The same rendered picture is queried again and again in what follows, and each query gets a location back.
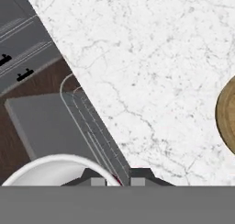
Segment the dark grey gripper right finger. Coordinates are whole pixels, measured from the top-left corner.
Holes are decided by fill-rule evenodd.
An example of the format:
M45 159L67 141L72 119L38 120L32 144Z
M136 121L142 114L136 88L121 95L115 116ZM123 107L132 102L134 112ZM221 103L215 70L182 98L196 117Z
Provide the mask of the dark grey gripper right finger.
M155 177L151 168L131 168L129 170L130 186L172 186L161 178Z

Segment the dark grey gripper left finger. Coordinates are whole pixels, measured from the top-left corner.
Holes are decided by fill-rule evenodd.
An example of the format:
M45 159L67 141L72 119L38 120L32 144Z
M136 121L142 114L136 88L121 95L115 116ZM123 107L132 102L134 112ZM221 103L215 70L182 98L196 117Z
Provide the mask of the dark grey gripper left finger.
M66 186L82 185L82 186L106 186L106 179L99 173L85 168L81 177L76 178L66 184Z

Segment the grey dishwasher rack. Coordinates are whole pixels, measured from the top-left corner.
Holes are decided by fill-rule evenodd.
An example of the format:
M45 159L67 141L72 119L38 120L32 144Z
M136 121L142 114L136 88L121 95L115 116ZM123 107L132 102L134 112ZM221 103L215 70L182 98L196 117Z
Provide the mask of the grey dishwasher rack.
M98 162L128 186L129 163L72 73L60 84L60 98Z

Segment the grey dishwasher door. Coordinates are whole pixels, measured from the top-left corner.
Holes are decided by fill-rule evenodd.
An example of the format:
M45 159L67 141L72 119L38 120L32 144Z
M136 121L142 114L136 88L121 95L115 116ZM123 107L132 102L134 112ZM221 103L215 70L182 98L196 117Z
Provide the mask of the grey dishwasher door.
M5 107L31 160L75 154L100 162L59 94L8 98Z

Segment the wooden bowl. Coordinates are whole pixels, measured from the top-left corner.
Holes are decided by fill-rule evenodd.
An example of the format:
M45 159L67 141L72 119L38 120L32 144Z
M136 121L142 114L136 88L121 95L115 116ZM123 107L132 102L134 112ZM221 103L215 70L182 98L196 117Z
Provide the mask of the wooden bowl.
M218 96L215 118L220 137L235 154L235 76L228 81Z

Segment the white round object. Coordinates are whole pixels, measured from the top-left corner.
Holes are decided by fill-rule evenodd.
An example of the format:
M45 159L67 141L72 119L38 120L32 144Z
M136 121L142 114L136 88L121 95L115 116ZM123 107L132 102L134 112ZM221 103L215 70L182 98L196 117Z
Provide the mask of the white round object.
M3 186L61 186L80 178L86 168L97 172L110 186L119 186L114 176L101 165L71 154L53 154L29 162L12 173Z

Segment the grey drawer front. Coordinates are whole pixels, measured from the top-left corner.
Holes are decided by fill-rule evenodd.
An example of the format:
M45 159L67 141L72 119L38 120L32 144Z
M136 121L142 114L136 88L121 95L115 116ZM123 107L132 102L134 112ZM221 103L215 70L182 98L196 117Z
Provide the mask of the grey drawer front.
M0 39L0 60L2 54L13 58L40 42L50 42L50 35L39 18L33 17Z
M37 72L61 57L60 51L52 41L40 42L22 54L13 57L0 67L0 95L13 88L17 84L17 75L25 73L27 68Z
M0 35L35 14L29 0L0 0Z

